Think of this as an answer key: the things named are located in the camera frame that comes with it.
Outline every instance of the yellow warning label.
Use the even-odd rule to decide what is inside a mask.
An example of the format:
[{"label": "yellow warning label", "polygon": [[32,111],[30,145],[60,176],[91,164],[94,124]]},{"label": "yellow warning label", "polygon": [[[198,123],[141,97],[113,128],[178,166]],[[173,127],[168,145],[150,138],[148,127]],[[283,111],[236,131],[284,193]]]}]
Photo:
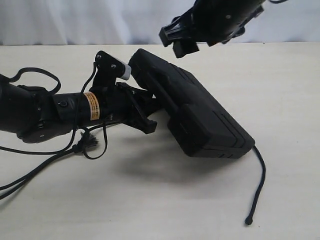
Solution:
[{"label": "yellow warning label", "polygon": [[98,120],[100,118],[100,107],[96,95],[94,95],[92,92],[85,92],[84,95],[90,105],[90,120]]}]

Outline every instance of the white fabric curtain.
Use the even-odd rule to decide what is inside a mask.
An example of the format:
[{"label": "white fabric curtain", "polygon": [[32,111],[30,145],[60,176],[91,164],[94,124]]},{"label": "white fabric curtain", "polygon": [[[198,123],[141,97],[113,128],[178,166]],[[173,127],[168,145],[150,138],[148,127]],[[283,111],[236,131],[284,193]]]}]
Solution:
[{"label": "white fabric curtain", "polygon": [[[0,0],[0,44],[159,44],[195,0]],[[232,42],[320,41],[320,0],[264,4]]]}]

